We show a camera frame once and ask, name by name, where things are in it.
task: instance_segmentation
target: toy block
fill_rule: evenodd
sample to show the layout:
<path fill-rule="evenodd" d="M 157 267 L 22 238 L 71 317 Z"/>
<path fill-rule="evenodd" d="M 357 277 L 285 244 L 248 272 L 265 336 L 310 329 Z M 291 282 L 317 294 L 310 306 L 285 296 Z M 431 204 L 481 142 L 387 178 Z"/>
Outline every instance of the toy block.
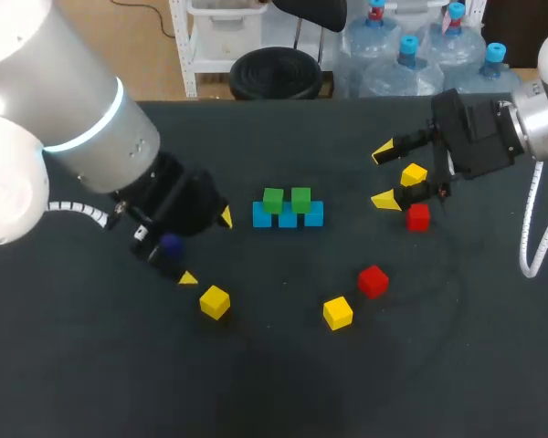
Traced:
<path fill-rule="evenodd" d="M 379 148 L 377 151 L 372 153 L 372 158 L 374 159 L 375 164 L 378 164 L 376 155 L 385 151 L 389 151 L 394 148 L 394 139 L 388 141 L 384 146 Z"/>
<path fill-rule="evenodd" d="M 299 224 L 298 217 L 292 212 L 292 204 L 282 203 L 282 214 L 278 216 L 279 228 L 296 228 Z"/>
<path fill-rule="evenodd" d="M 184 244 L 183 239 L 178 235 L 167 233 L 161 237 L 160 247 L 163 253 L 172 258 L 177 259 L 183 256 Z"/>
<path fill-rule="evenodd" d="M 229 309 L 229 294 L 217 286 L 211 286 L 200 298 L 201 310 L 218 320 Z"/>
<path fill-rule="evenodd" d="M 292 212 L 306 214 L 311 211 L 311 189 L 308 187 L 292 188 Z"/>
<path fill-rule="evenodd" d="M 254 228 L 270 228 L 272 226 L 272 215 L 264 211 L 264 205 L 261 202 L 252 204 L 252 221 Z"/>
<path fill-rule="evenodd" d="M 183 276 L 179 280 L 179 285 L 198 285 L 199 282 L 189 271 L 184 271 Z"/>
<path fill-rule="evenodd" d="M 406 212 L 406 228 L 412 232 L 424 232 L 430 225 L 430 210 L 425 203 L 413 203 Z"/>
<path fill-rule="evenodd" d="M 282 189 L 264 189 L 264 211 L 270 214 L 281 214 L 283 199 Z"/>
<path fill-rule="evenodd" d="M 221 214 L 221 218 L 224 220 L 224 222 L 227 224 L 229 229 L 232 229 L 234 227 L 234 223 L 231 220 L 231 212 L 229 211 L 229 205 L 225 208 L 223 213 Z"/>
<path fill-rule="evenodd" d="M 372 202 L 380 210 L 397 210 L 398 212 L 402 211 L 400 205 L 394 199 L 394 190 L 389 190 L 372 196 Z"/>
<path fill-rule="evenodd" d="M 324 222 L 324 205 L 322 201 L 312 201 L 311 211 L 304 215 L 304 226 L 322 226 Z"/>
<path fill-rule="evenodd" d="M 371 299 L 382 296 L 389 284 L 390 279 L 377 266 L 368 267 L 357 278 L 357 287 Z"/>
<path fill-rule="evenodd" d="M 417 164 L 410 164 L 402 172 L 400 184 L 405 187 L 423 182 L 428 177 L 428 171 Z"/>
<path fill-rule="evenodd" d="M 353 322 L 353 311 L 349 307 L 345 297 L 338 297 L 327 301 L 322 307 L 322 315 L 333 331 L 348 326 Z"/>

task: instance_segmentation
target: white cable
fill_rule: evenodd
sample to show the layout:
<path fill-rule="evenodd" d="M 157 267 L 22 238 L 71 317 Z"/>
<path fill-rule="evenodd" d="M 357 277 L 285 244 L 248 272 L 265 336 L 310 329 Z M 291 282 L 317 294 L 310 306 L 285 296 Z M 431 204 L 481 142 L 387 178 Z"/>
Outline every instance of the white cable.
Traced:
<path fill-rule="evenodd" d="M 93 208 L 90 205 L 84 203 L 70 203 L 70 202 L 55 202 L 48 203 L 47 206 L 48 212 L 76 212 L 83 213 L 93 219 L 101 228 L 106 226 L 108 223 L 108 215 L 105 214 L 102 210 Z"/>
<path fill-rule="evenodd" d="M 530 194 L 528 195 L 528 202 L 526 203 L 526 211 L 523 217 L 522 227 L 522 240 L 520 241 L 520 268 L 525 276 L 528 278 L 534 278 L 538 274 L 540 266 L 546 251 L 548 250 L 548 226 L 542 236 L 542 241 L 536 250 L 536 255 L 533 258 L 532 266 L 528 266 L 528 237 L 530 235 L 530 222 L 532 221 L 533 206 L 536 200 L 536 193 L 538 192 L 538 186 L 542 179 L 543 163 L 536 162 L 536 167 L 533 171 L 532 185 L 530 187 Z"/>

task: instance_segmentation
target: black table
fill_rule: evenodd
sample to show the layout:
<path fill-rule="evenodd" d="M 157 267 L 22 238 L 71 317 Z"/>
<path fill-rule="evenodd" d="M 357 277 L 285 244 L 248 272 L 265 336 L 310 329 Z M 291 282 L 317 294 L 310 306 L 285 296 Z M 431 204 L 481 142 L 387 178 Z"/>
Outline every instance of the black table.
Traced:
<path fill-rule="evenodd" d="M 187 242 L 198 287 L 158 277 L 106 234 L 46 214 L 0 247 L 0 437 L 548 437 L 548 256 L 522 276 L 518 245 L 533 163 L 461 182 L 429 233 L 371 206 L 414 159 L 370 154 L 424 126 L 427 99 L 143 104 L 163 147 L 214 174 L 233 231 Z M 49 164 L 53 200 L 111 208 Z M 267 186 L 310 186 L 323 229 L 255 230 Z M 548 165 L 531 256 L 548 222 Z M 378 264 L 370 301 L 357 273 Z M 232 308 L 215 322 L 211 285 Z M 331 332 L 322 303 L 345 295 Z"/>

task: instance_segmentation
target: plastic jug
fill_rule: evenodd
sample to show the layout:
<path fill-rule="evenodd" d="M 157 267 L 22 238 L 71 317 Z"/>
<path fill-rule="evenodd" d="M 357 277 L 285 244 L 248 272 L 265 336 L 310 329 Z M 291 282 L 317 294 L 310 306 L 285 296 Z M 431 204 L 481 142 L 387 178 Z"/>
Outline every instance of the plastic jug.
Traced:
<path fill-rule="evenodd" d="M 455 77 L 470 68 L 479 68 L 485 56 L 485 40 L 478 31 L 463 26 L 465 5 L 448 5 L 450 24 L 443 33 L 442 23 L 430 26 L 427 38 L 427 57 L 436 62 L 445 74 L 447 88 Z"/>
<path fill-rule="evenodd" d="M 362 96 L 429 96 L 443 90 L 445 75 L 438 65 L 416 56 L 418 38 L 402 37 L 396 61 L 365 71 Z"/>
<path fill-rule="evenodd" d="M 471 70 L 453 81 L 459 93 L 511 93 L 522 81 L 503 64 L 506 48 L 503 44 L 487 46 L 485 62 L 479 70 Z"/>
<path fill-rule="evenodd" d="M 337 98 L 358 98 L 364 72 L 374 63 L 394 57 L 399 27 L 384 18 L 385 0 L 369 0 L 368 17 L 359 17 L 345 29 L 333 68 Z"/>

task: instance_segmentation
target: blue bottle cap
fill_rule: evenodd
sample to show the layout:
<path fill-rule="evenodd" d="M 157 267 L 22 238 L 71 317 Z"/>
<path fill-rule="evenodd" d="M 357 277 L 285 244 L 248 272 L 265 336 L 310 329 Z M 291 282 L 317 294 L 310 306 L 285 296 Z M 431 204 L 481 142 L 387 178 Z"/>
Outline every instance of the blue bottle cap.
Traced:
<path fill-rule="evenodd" d="M 418 50 L 418 38 L 414 35 L 404 35 L 400 40 L 400 53 L 404 55 L 415 55 Z"/>
<path fill-rule="evenodd" d="M 487 46 L 485 60 L 489 62 L 501 62 L 505 58 L 507 48 L 500 43 L 491 43 Z"/>
<path fill-rule="evenodd" d="M 451 3 L 448 5 L 448 14 L 451 20 L 459 20 L 465 15 L 465 5 L 462 3 Z"/>

